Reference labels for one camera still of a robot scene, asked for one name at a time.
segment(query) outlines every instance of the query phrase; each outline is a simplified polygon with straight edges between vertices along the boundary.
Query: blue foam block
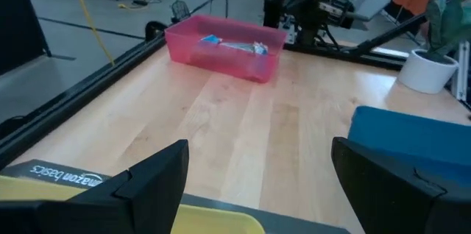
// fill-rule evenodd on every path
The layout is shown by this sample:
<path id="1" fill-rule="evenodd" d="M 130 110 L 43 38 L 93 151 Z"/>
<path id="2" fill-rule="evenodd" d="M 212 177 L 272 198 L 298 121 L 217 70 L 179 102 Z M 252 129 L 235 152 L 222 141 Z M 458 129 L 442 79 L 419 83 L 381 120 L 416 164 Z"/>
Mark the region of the blue foam block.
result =
<path id="1" fill-rule="evenodd" d="M 350 141 L 400 157 L 461 182 L 471 182 L 471 127 L 373 107 L 357 107 Z"/>

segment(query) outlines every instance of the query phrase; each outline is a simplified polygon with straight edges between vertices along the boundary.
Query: potted plant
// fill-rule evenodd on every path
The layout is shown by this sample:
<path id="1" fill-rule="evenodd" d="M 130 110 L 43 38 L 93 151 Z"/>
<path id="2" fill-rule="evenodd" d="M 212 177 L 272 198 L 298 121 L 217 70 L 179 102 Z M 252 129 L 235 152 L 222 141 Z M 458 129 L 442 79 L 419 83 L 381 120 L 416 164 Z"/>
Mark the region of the potted plant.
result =
<path id="1" fill-rule="evenodd" d="M 425 17 L 430 22 L 428 49 L 412 50 L 397 79 L 423 93 L 438 93 L 458 68 L 447 54 L 471 39 L 471 5 L 463 0 L 429 0 Z"/>

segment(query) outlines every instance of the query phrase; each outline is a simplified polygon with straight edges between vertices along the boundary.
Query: white flower pot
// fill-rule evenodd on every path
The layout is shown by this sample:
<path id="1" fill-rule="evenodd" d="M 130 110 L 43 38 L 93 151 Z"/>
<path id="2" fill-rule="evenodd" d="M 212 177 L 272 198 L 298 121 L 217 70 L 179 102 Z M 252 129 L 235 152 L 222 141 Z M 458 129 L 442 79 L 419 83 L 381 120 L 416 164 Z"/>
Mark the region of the white flower pot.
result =
<path id="1" fill-rule="evenodd" d="M 397 80 L 407 87 L 423 93 L 440 92 L 458 68 L 458 63 L 451 57 L 446 57 L 450 64 L 442 64 L 425 59 L 417 53 L 422 49 L 412 50 L 401 69 Z"/>

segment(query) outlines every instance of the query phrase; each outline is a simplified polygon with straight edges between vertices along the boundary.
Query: amazon basics logo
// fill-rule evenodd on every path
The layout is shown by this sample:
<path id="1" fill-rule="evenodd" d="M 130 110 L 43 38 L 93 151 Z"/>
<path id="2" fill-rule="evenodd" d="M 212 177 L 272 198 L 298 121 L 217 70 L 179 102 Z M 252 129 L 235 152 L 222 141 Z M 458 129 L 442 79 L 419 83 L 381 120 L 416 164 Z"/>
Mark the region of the amazon basics logo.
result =
<path id="1" fill-rule="evenodd" d="M 29 172 L 35 174 L 37 177 L 53 177 L 54 181 L 56 182 L 58 180 L 65 180 L 69 182 L 74 182 L 76 184 L 88 185 L 90 187 L 97 186 L 98 184 L 103 182 L 103 179 L 96 174 L 83 173 L 81 175 L 77 175 L 39 165 L 33 166 Z"/>

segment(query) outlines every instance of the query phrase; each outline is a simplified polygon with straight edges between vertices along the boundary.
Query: wooden table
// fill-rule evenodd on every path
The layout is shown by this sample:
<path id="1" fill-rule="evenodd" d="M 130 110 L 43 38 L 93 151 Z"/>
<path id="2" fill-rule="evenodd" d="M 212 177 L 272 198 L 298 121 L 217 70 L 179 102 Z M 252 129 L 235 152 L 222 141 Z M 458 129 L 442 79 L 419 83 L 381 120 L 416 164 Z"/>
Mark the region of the wooden table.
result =
<path id="1" fill-rule="evenodd" d="M 362 104 L 470 124 L 447 91 L 417 93 L 397 72 L 283 52 L 265 85 L 194 68 L 161 49 L 14 163 L 32 158 L 117 174 L 179 138 L 185 192 L 362 233 L 330 160 Z"/>

